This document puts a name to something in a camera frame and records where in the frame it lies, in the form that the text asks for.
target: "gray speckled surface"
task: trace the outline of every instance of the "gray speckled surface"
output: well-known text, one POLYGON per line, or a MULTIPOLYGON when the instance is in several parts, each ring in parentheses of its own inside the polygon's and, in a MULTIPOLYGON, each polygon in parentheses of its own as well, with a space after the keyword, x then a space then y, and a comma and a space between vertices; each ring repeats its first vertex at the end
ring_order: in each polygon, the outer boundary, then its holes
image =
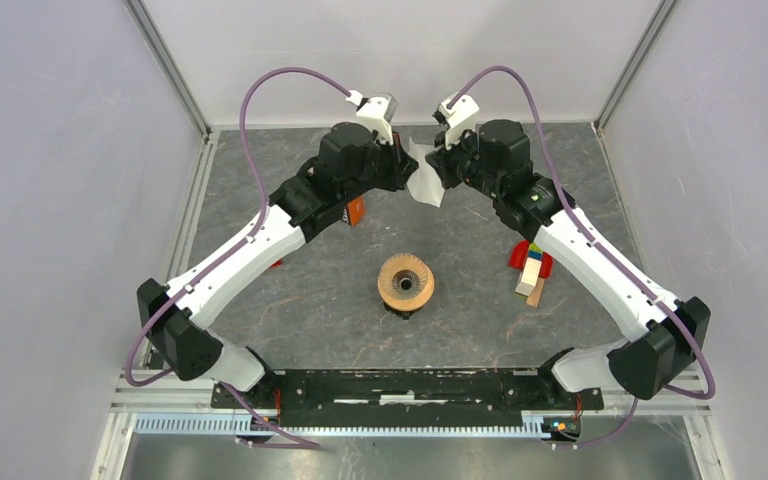
MULTIPOLYGON (((327 129, 259 130, 252 152, 273 191, 316 154, 327 129)), ((402 138, 432 143, 438 127, 400 127, 402 138)), ((594 225, 635 263, 631 236, 596 137, 587 124, 547 125, 567 189, 594 225)), ((536 139, 534 128, 526 126, 536 139)), ((545 173, 532 142, 536 170, 545 173)), ((258 194, 238 132, 219 139, 193 244, 195 265, 242 228, 258 194)), ((222 312, 214 330, 253 347, 273 368, 532 366, 568 346, 620 338, 607 312, 556 264, 540 306, 513 293, 508 255, 521 240, 495 217, 490 201, 466 186, 446 192, 440 209, 407 191, 370 192, 356 227, 338 223, 257 278, 222 312), (434 272, 431 301, 409 320, 388 314, 376 278, 384 261, 413 253, 434 272)))

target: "metal corner post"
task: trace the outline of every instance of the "metal corner post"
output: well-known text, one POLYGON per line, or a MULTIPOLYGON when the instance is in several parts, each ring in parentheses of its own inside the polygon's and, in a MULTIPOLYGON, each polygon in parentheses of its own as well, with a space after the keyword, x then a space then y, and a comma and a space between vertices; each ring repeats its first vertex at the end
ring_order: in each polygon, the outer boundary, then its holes
POLYGON ((137 27, 139 27, 145 37, 146 43, 148 43, 149 48, 151 48, 154 57, 160 64, 160 68, 163 69, 163 73, 166 75, 166 78, 169 79, 169 83, 172 85, 178 98, 181 99, 181 103, 183 103, 184 108, 187 110, 187 115, 189 115, 193 125, 195 125, 196 129, 205 139, 207 139, 211 131, 210 125, 201 113, 201 109, 199 109, 189 87, 187 87, 187 82, 184 81, 181 71, 178 69, 175 60, 172 58, 172 54, 169 52, 169 48, 167 48, 166 43, 163 42, 163 37, 160 36, 160 32, 157 30, 157 25, 155 25, 154 21, 151 19, 151 15, 149 15, 143 0, 123 1, 128 7, 128 11, 131 12, 137 27))
POLYGON ((625 68, 623 68, 620 78, 614 85, 613 90, 611 90, 611 94, 608 95, 608 100, 599 112, 599 116, 596 117, 596 120, 593 122, 593 127, 596 129, 597 133, 605 128, 605 125, 608 124, 611 116, 617 110, 620 100, 622 100, 622 97, 625 95, 625 92, 628 90, 628 87, 640 70, 640 66, 652 50, 652 46, 658 40, 664 25, 667 23, 667 20, 669 20, 678 3, 679 0, 661 0, 658 4, 655 13, 652 15, 652 19, 649 20, 649 24, 646 25, 646 30, 643 31, 643 35, 640 37, 640 40, 638 40, 637 46, 634 47, 634 51, 628 59, 625 68))

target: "black bracket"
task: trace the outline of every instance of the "black bracket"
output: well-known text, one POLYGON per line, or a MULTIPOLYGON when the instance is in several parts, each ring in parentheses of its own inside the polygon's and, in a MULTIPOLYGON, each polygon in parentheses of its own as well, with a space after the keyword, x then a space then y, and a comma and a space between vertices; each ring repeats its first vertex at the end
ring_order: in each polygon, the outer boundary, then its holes
MULTIPOLYGON (((157 280, 150 278, 137 289, 140 323, 149 318, 167 301, 169 295, 157 280)), ((176 305, 160 317, 148 333, 148 339, 175 374, 183 381, 204 375, 219 360, 222 343, 190 321, 188 309, 176 305)))
MULTIPOLYGON (((578 395, 584 410, 604 408, 601 390, 578 395)), ((551 376, 515 368, 284 370, 243 397, 255 408, 279 408, 287 427, 521 426, 523 411, 576 409, 576 394, 551 376), (394 395, 435 402, 387 400, 394 395)), ((211 407, 239 405, 217 386, 211 407)))
MULTIPOLYGON (((437 149, 427 157, 443 187, 464 183, 479 191, 493 201, 502 223, 529 241, 563 208, 552 180, 534 172, 531 142, 522 124, 489 121, 450 149, 443 147, 444 138, 438 136, 437 149)), ((575 205, 569 193, 562 194, 575 205)))
MULTIPOLYGON (((705 343, 711 310, 696 297, 677 303, 676 316, 701 348, 705 343)), ((690 345, 672 320, 666 318, 661 323, 651 321, 647 326, 649 333, 608 353, 608 366, 614 378, 628 393, 641 400, 654 397, 696 360, 690 345)))
POLYGON ((369 190, 404 190, 419 168, 398 133, 393 145, 376 143, 376 136, 356 123, 334 125, 322 137, 319 155, 269 196, 270 204, 290 215, 291 225, 301 227, 306 242, 340 220, 345 206, 369 190))

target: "red block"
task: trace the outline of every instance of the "red block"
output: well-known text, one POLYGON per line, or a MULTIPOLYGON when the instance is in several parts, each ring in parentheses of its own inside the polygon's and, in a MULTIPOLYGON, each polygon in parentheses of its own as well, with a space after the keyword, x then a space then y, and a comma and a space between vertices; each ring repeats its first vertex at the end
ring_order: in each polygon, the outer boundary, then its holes
POLYGON ((552 265, 554 264, 555 259, 548 253, 543 252, 543 264, 540 265, 540 274, 538 276, 540 278, 549 278, 552 275, 552 265))
POLYGON ((514 247, 514 251, 511 252, 511 258, 508 260, 508 266, 522 270, 525 267, 525 257, 528 256, 528 247, 531 244, 528 240, 523 240, 514 247))

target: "wooden block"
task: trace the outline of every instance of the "wooden block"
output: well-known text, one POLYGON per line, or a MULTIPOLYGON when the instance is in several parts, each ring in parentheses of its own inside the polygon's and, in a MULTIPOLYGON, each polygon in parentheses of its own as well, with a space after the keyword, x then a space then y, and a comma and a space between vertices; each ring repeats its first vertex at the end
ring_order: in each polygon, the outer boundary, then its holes
POLYGON ((517 283, 516 293, 524 296, 531 295, 532 290, 537 285, 537 280, 540 277, 540 266, 542 262, 532 256, 529 256, 525 261, 525 266, 522 268, 522 274, 519 276, 519 282, 517 283))
POLYGON ((525 304, 537 308, 537 304, 540 303, 540 294, 543 293, 543 285, 546 283, 546 279, 538 278, 537 285, 534 286, 534 290, 531 291, 531 295, 526 299, 525 304))

